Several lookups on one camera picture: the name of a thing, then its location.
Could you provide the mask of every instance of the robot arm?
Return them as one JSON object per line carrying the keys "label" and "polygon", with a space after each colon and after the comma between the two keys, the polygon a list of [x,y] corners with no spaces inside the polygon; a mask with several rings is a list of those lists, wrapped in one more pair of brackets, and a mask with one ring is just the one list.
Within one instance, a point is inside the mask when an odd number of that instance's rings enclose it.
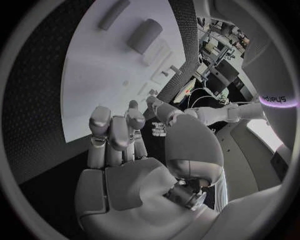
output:
{"label": "robot arm", "polygon": [[259,102],[245,104],[242,106],[229,104],[222,108],[188,108],[184,111],[184,113],[192,115],[206,126],[221,121],[237,123],[242,119],[265,119],[263,108]]}

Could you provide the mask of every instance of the white robotic arm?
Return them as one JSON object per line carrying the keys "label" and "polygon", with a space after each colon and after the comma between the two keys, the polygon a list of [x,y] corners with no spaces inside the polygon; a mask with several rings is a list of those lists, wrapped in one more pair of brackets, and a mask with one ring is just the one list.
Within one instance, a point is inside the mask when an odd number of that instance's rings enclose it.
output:
{"label": "white robotic arm", "polygon": [[184,113],[192,115],[206,126],[221,121],[237,123],[242,119],[265,119],[263,108],[259,102],[249,103],[242,106],[231,103],[221,108],[188,108],[184,111]]}

